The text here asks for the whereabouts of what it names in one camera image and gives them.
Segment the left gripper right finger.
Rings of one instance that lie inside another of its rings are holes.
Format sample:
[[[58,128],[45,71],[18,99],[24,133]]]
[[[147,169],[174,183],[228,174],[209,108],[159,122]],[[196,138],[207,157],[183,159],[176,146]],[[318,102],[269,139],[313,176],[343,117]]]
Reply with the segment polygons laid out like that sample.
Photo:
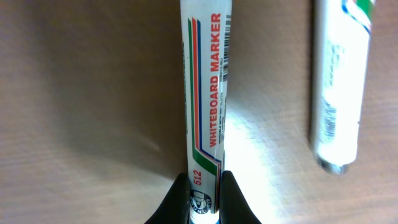
[[[230,170],[225,170],[221,177],[219,217],[221,224],[261,224]]]

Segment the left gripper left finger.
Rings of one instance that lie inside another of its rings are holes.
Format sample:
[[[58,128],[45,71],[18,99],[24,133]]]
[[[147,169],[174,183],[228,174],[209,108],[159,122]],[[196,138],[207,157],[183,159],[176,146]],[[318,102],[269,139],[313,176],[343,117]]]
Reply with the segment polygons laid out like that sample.
[[[187,224],[189,222],[190,183],[180,173],[156,211],[145,224]]]

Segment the blue whiteboard marker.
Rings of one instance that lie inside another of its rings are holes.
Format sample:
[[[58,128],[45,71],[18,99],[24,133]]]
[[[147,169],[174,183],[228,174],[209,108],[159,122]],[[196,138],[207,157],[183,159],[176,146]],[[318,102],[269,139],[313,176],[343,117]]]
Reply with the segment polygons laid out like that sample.
[[[231,0],[180,2],[189,223],[220,222]]]

